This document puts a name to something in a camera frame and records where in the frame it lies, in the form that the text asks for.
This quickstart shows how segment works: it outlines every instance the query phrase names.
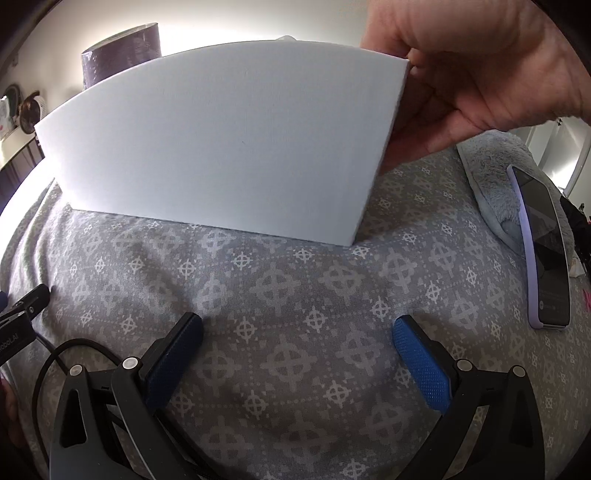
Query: patterned bedsheet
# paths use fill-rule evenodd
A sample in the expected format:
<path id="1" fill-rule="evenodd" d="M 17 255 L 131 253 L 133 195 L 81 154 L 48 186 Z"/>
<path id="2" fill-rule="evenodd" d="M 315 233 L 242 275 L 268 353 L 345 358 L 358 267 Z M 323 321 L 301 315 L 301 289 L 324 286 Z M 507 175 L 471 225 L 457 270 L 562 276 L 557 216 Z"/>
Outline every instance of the patterned bedsheet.
<path id="1" fill-rule="evenodd" d="M 55 344 L 86 337 L 139 356 L 185 311 L 201 315 L 204 344 L 169 409 L 212 458 L 254 478 L 396 477 L 437 420 L 391 342 L 391 321 L 405 313 L 455 358 L 525 366 L 548 478 L 591 427 L 589 285 L 572 279 L 566 331 L 528 326 L 525 261 L 485 225 L 455 149 L 379 178 L 350 248 L 74 211 L 53 183 L 0 270 L 11 300 L 40 282 L 53 288 L 34 326 Z M 28 412 L 46 356 L 34 343 L 6 371 L 37 456 Z M 109 365 L 85 349 L 64 359 Z M 52 369 L 46 444 L 62 383 Z M 472 437 L 482 420 L 479 410 Z"/>

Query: plastic wrap on lampshade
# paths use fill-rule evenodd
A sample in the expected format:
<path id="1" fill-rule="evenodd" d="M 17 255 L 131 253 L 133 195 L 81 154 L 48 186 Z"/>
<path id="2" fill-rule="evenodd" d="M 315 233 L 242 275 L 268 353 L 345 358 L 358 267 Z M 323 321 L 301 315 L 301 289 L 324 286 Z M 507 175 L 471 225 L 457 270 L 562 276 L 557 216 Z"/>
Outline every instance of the plastic wrap on lampshade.
<path id="1" fill-rule="evenodd" d="M 117 33 L 82 52 L 84 89 L 115 73 L 161 56 L 157 23 Z"/>

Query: palm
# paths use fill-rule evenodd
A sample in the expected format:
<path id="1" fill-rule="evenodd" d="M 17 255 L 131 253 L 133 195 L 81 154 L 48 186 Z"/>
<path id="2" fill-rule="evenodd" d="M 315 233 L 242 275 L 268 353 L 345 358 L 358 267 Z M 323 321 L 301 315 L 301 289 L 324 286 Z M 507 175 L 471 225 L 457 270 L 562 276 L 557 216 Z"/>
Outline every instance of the palm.
<path id="1" fill-rule="evenodd" d="M 534 125 L 566 113 L 568 92 L 557 84 L 568 72 L 557 63 L 560 49 L 541 47 L 547 30 L 541 11 L 530 0 L 457 4 L 370 4 L 362 47 L 408 57 L 413 65 L 383 171 L 487 129 Z M 516 35 L 516 23 L 524 21 L 527 29 Z"/>

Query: black wire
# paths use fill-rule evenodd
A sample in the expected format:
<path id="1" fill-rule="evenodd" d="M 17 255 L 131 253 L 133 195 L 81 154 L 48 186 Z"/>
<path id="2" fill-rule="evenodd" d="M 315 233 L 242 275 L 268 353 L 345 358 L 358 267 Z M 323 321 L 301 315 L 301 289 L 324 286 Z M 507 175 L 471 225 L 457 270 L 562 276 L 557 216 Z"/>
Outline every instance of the black wire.
<path id="1" fill-rule="evenodd" d="M 53 346 L 53 344 L 49 340 L 47 340 L 42 334 L 40 334 L 39 332 L 35 332 L 35 335 L 37 335 L 37 340 L 39 340 L 39 343 L 41 343 L 45 348 L 47 348 L 47 351 L 49 351 L 49 353 L 53 353 L 56 351 L 56 348 Z M 64 375 L 67 375 L 68 367 L 66 367 L 66 364 L 63 361 L 61 361 L 61 358 L 59 356 L 56 357 L 56 363 L 61 368 L 61 371 L 64 372 Z"/>
<path id="2" fill-rule="evenodd" d="M 33 397 L 31 399 L 31 415 L 33 417 L 33 428 L 35 430 L 35 437 L 37 438 L 37 443 L 39 444 L 39 449 L 41 450 L 41 453 L 43 454 L 43 459 L 45 460 L 45 463 L 47 464 L 48 467 L 49 467 L 49 455 L 47 454 L 47 449 L 45 448 L 45 445 L 43 443 L 43 438 L 41 438 L 41 430 L 39 428 L 39 417 L 38 417 L 38 413 L 37 413 L 37 406 L 38 406 L 38 402 L 39 402 L 39 393 L 41 391 L 41 385 L 43 384 L 43 379 L 45 378 L 45 375 L 47 375 L 47 371 L 49 370 L 49 367 L 51 367 L 51 364 L 58 358 L 58 356 L 62 352 L 65 352 L 69 348 L 72 348 L 75 346 L 90 347 L 90 348 L 96 350 L 97 352 L 102 353 L 105 357 L 107 357 L 109 360 L 111 360 L 111 362 L 113 362 L 115 365 L 119 365 L 121 363 L 121 358 L 119 358 L 117 355 L 115 355 L 113 352 L 111 352 L 111 350 L 109 350 L 107 347 L 102 346 L 101 344 L 96 343 L 92 340 L 88 340 L 86 338 L 74 338 L 72 340 L 68 340 L 68 341 L 62 343 L 61 345 L 59 345 L 58 347 L 56 347 L 56 349 L 49 355 L 49 357 L 47 357 L 47 360 L 45 360 L 45 363 L 43 364 L 43 366 L 39 370 L 39 375 L 37 376 L 37 381 L 35 382 L 35 388 L 33 388 Z"/>

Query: phone screen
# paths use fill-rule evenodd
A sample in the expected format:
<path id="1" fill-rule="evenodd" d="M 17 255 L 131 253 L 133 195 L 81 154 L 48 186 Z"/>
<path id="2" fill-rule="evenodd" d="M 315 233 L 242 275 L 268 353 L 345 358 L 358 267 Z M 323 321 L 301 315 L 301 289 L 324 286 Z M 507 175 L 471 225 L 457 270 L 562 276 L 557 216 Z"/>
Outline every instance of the phone screen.
<path id="1" fill-rule="evenodd" d="M 534 241 L 538 317 L 547 325 L 570 320 L 569 269 L 552 198 L 545 185 L 513 167 Z"/>

